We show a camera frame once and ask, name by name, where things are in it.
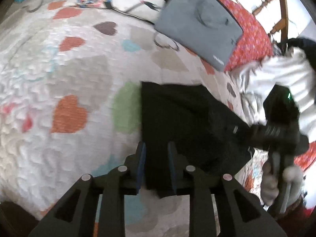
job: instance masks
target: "gray glove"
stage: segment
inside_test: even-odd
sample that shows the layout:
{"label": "gray glove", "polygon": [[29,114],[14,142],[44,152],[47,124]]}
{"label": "gray glove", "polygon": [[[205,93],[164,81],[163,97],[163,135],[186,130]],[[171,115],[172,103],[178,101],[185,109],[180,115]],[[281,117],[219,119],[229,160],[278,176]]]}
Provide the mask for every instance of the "gray glove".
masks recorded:
{"label": "gray glove", "polygon": [[[263,176],[261,182],[261,198],[267,206],[271,206],[279,195],[277,188],[278,180],[271,173],[271,164],[266,162],[263,167]],[[303,183],[303,172],[299,166],[293,165],[283,171],[283,179],[287,183],[292,183],[290,197],[287,207],[292,205],[301,195]]]}

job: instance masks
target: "orange heart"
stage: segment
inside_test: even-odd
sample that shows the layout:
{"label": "orange heart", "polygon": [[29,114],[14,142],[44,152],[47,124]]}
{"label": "orange heart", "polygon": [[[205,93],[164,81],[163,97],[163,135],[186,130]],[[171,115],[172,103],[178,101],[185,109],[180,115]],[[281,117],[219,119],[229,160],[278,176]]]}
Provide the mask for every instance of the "orange heart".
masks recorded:
{"label": "orange heart", "polygon": [[65,37],[62,43],[59,45],[59,51],[69,51],[74,47],[79,47],[85,44],[85,40],[80,37]]}
{"label": "orange heart", "polygon": [[53,20],[58,19],[69,19],[71,17],[76,17],[82,13],[81,9],[76,8],[62,8],[53,17]]}
{"label": "orange heart", "polygon": [[229,109],[230,109],[231,111],[234,111],[234,106],[233,106],[233,104],[232,104],[229,100],[227,100],[227,104],[228,104]]}
{"label": "orange heart", "polygon": [[215,75],[215,71],[214,68],[205,60],[201,59],[201,62],[203,64],[203,66],[205,67],[206,73],[208,75]]}
{"label": "orange heart", "polygon": [[60,8],[61,6],[64,5],[66,0],[62,0],[62,1],[58,1],[58,2],[51,2],[48,6],[47,6],[47,10],[51,11],[51,10],[56,10],[58,8]]}
{"label": "orange heart", "polygon": [[52,133],[75,133],[86,126],[87,110],[78,107],[77,96],[67,95],[57,104]]}
{"label": "orange heart", "polygon": [[192,52],[190,49],[188,49],[187,47],[185,47],[185,49],[188,51],[188,53],[190,53],[193,56],[196,56],[196,53]]}

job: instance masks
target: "gray laptop case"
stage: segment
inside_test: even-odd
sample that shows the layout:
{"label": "gray laptop case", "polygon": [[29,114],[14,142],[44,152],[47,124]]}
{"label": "gray laptop case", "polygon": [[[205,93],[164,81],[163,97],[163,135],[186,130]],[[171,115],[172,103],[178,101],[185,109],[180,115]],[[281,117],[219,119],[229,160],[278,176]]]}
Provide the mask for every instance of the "gray laptop case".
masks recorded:
{"label": "gray laptop case", "polygon": [[243,31],[218,0],[169,0],[155,29],[223,71]]}

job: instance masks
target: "black tool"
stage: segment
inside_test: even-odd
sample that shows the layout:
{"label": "black tool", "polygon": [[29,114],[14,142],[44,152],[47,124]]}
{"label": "black tool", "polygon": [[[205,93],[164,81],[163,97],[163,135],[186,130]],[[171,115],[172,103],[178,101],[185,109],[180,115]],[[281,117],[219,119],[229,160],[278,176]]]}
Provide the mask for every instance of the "black tool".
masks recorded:
{"label": "black tool", "polygon": [[272,173],[278,179],[279,195],[268,212],[272,216],[286,211],[291,184],[285,183],[282,174],[294,164],[294,157],[309,148],[308,137],[299,130],[299,110],[287,87],[275,85],[263,103],[267,125],[252,125],[250,129],[231,129],[247,145],[269,152]]}
{"label": "black tool", "polygon": [[268,212],[272,216],[284,214],[287,208],[291,184],[285,183],[282,174],[294,164],[294,157],[305,153],[309,143],[307,136],[300,133],[298,126],[252,125],[245,135],[249,146],[269,152],[272,173],[278,179],[279,195]]}
{"label": "black tool", "polygon": [[[190,195],[190,237],[286,237],[275,220],[231,175],[213,177],[190,165],[168,144],[169,175],[175,195]],[[29,237],[92,237],[97,203],[103,194],[98,237],[124,237],[124,195],[136,195],[143,177],[145,145],[107,175],[83,175],[40,221]]]}

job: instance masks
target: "red floral fabric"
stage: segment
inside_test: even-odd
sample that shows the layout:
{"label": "red floral fabric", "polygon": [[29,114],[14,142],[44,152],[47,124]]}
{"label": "red floral fabric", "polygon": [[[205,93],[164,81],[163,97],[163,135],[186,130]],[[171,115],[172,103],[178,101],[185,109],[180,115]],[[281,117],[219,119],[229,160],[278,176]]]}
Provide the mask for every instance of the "red floral fabric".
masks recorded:
{"label": "red floral fabric", "polygon": [[294,163],[306,171],[316,161],[316,141],[309,144],[309,150],[295,158]]}
{"label": "red floral fabric", "polygon": [[238,40],[224,71],[231,71],[250,61],[272,56],[269,37],[256,18],[231,0],[220,0],[220,2],[233,14],[243,30],[243,35]]}

